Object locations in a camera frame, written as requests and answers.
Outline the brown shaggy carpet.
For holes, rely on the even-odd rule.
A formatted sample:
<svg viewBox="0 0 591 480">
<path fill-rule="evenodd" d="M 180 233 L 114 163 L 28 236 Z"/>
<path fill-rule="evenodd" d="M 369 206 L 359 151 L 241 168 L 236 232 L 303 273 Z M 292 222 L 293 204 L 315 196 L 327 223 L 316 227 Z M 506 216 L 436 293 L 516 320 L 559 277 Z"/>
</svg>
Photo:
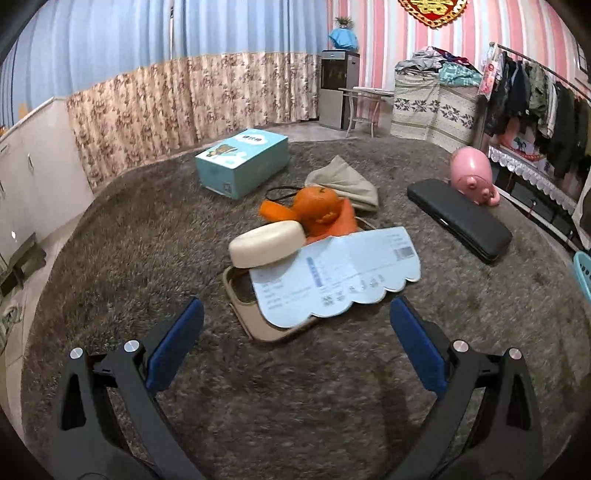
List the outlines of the brown shaggy carpet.
<svg viewBox="0 0 591 480">
<path fill-rule="evenodd" d="M 157 397 L 183 448 L 216 479 L 376 479 L 417 439 L 435 395 L 389 321 L 405 295 L 451 338 L 519 349 L 540 408 L 544 459 L 555 460 L 590 406 L 590 305 L 569 262 L 510 202 L 492 209 L 511 232 L 486 264 L 408 198 L 450 176 L 424 141 L 294 143 L 287 167 L 237 201 L 204 187 L 187 156 L 134 169 L 105 187 L 58 254 L 40 297 L 22 372 L 25 441 L 50 454 L 52 410 L 68 353 L 110 352 L 191 298 L 204 329 Z M 372 231 L 331 238 L 236 282 L 274 344 L 246 334 L 222 274 L 228 247 L 259 227 L 266 193 L 300 187 L 341 157 L 379 191 Z"/>
</svg>

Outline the light blue plastic basket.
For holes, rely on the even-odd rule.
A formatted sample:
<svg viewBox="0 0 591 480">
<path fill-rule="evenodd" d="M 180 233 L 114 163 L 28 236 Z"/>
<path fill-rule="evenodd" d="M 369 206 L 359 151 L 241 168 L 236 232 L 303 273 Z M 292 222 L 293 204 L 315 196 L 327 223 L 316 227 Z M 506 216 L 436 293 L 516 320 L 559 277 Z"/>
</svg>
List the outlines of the light blue plastic basket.
<svg viewBox="0 0 591 480">
<path fill-rule="evenodd" d="M 573 270 L 583 295 L 591 301 L 591 257 L 583 251 L 573 256 Z"/>
</svg>

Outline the black flat case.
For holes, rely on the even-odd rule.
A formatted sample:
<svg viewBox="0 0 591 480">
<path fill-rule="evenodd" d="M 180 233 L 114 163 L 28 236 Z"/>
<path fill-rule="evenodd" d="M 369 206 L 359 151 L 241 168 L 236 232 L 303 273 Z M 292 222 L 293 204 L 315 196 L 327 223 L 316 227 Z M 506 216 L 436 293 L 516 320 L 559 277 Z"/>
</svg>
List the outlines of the black flat case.
<svg viewBox="0 0 591 480">
<path fill-rule="evenodd" d="M 481 261 L 494 264 L 507 252 L 511 231 L 449 184 L 438 179 L 418 181 L 407 187 L 407 196 Z"/>
</svg>

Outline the light blue paper card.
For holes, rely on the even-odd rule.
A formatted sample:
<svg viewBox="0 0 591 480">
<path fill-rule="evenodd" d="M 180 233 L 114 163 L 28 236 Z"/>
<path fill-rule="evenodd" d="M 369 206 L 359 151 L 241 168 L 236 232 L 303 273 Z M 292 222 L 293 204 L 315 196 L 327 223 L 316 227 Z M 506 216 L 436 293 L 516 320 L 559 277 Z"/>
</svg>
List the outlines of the light blue paper card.
<svg viewBox="0 0 591 480">
<path fill-rule="evenodd" d="M 393 227 L 325 238 L 249 275 L 263 318 L 294 327 L 400 292 L 421 279 L 421 262 L 407 230 Z"/>
</svg>

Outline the lace covered low shelf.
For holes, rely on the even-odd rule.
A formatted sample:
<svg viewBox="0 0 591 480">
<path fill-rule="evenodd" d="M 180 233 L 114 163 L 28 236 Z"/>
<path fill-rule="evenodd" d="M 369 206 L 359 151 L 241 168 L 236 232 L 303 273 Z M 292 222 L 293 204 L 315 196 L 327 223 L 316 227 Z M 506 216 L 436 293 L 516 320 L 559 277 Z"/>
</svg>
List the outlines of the lace covered low shelf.
<svg viewBox="0 0 591 480">
<path fill-rule="evenodd" d="M 575 201 L 544 171 L 501 145 L 491 144 L 488 157 L 502 196 L 571 250 L 587 251 L 572 218 Z"/>
</svg>

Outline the cream round box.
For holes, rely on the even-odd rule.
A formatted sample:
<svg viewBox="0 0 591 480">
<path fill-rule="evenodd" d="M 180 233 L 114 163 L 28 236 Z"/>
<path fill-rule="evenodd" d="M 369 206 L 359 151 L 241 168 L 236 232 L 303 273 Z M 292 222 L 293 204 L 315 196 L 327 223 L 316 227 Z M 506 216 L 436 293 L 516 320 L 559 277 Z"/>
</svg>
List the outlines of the cream round box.
<svg viewBox="0 0 591 480">
<path fill-rule="evenodd" d="M 274 222 L 235 237 L 228 252 L 232 265 L 250 269 L 283 260 L 305 245 L 304 228 L 294 220 Z"/>
</svg>

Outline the pink pig toy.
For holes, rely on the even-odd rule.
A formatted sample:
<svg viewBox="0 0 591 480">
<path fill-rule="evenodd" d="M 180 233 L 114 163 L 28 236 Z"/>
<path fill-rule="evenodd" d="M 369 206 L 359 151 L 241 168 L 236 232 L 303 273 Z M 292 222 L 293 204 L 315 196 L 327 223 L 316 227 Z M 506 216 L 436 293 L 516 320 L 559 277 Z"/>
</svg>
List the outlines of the pink pig toy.
<svg viewBox="0 0 591 480">
<path fill-rule="evenodd" d="M 473 147 L 456 150 L 450 162 L 450 184 L 473 203 L 488 207 L 499 205 L 501 195 L 493 183 L 488 157 Z"/>
</svg>

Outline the orange pumpkin toy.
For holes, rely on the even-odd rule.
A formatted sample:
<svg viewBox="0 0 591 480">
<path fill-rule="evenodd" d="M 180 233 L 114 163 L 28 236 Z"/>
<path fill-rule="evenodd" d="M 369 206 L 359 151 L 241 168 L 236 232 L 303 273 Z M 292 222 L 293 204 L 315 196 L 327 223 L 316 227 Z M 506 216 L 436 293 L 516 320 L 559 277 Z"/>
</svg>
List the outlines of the orange pumpkin toy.
<svg viewBox="0 0 591 480">
<path fill-rule="evenodd" d="M 324 186 L 280 186 L 266 191 L 259 216 L 267 222 L 297 221 L 307 243 L 358 231 L 356 214 L 348 198 Z"/>
</svg>

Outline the teal cardboard box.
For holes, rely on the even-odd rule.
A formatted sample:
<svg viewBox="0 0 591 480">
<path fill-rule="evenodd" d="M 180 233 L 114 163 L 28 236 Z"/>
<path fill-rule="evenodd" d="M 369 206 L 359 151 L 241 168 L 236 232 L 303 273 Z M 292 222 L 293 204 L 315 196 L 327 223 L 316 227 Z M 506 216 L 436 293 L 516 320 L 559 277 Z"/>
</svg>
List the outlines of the teal cardboard box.
<svg viewBox="0 0 591 480">
<path fill-rule="evenodd" d="M 242 199 L 290 161 L 287 136 L 249 129 L 195 156 L 202 186 L 232 200 Z"/>
</svg>

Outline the patterned cloth covered cabinet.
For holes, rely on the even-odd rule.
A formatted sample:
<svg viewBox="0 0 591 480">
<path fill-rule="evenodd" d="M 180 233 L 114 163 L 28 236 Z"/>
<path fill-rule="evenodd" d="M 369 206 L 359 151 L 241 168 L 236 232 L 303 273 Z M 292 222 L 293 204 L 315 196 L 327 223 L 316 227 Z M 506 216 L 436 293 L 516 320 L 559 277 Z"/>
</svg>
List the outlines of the patterned cloth covered cabinet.
<svg viewBox="0 0 591 480">
<path fill-rule="evenodd" d="M 448 152 L 480 147 L 484 105 L 474 86 L 442 83 L 436 73 L 398 74 L 394 78 L 391 134 L 424 140 Z"/>
</svg>

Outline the clothes rack with garments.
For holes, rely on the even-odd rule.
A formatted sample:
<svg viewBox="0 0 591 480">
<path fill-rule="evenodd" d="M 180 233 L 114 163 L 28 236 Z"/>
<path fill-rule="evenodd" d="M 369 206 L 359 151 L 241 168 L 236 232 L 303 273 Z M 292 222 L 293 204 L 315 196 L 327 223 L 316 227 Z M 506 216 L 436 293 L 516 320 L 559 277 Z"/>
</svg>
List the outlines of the clothes rack with garments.
<svg viewBox="0 0 591 480">
<path fill-rule="evenodd" d="M 486 98 L 484 134 L 552 178 L 590 174 L 590 97 L 517 51 L 492 43 L 479 94 Z"/>
</svg>

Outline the small metal side table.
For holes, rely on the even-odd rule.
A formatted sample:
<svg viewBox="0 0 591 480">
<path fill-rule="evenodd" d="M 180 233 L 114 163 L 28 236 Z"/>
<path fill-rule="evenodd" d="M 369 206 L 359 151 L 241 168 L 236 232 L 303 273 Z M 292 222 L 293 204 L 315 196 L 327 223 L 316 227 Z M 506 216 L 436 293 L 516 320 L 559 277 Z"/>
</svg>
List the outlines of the small metal side table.
<svg viewBox="0 0 591 480">
<path fill-rule="evenodd" d="M 358 126 L 369 128 L 375 138 L 380 124 L 381 107 L 394 100 L 394 90 L 355 86 L 341 88 L 342 97 L 349 105 L 349 120 L 346 122 L 346 137 Z"/>
</svg>

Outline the grey water dispenser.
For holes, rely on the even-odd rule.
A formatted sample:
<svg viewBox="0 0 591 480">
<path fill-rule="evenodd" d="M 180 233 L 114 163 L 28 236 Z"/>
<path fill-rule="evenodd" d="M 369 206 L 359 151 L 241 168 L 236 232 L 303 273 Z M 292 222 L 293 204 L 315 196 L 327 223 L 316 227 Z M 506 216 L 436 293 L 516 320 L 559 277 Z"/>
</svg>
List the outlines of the grey water dispenser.
<svg viewBox="0 0 591 480">
<path fill-rule="evenodd" d="M 348 50 L 324 50 L 321 54 L 321 88 L 318 114 L 322 126 L 346 130 L 349 126 L 349 100 L 346 90 L 359 85 L 360 55 Z"/>
</svg>

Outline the blue wrapped plant pot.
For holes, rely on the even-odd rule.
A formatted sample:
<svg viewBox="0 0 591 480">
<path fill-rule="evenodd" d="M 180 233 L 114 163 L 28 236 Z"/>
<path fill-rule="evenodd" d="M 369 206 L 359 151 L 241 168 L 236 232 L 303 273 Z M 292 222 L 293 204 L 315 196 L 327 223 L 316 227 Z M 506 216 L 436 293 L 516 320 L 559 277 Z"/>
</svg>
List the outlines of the blue wrapped plant pot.
<svg viewBox="0 0 591 480">
<path fill-rule="evenodd" d="M 329 33 L 332 48 L 352 52 L 359 51 L 359 41 L 353 32 L 353 26 L 355 26 L 355 22 L 351 17 L 335 17 L 335 28 Z"/>
</svg>

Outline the red gold heart decoration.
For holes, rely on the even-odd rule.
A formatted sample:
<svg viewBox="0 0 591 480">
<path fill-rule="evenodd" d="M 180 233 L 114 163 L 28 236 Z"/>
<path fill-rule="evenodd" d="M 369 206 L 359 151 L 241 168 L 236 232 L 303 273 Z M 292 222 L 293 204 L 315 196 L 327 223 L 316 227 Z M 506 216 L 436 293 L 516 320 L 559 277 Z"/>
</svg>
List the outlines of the red gold heart decoration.
<svg viewBox="0 0 591 480">
<path fill-rule="evenodd" d="M 400 0 L 403 9 L 423 25 L 439 29 L 460 18 L 468 0 Z"/>
</svg>

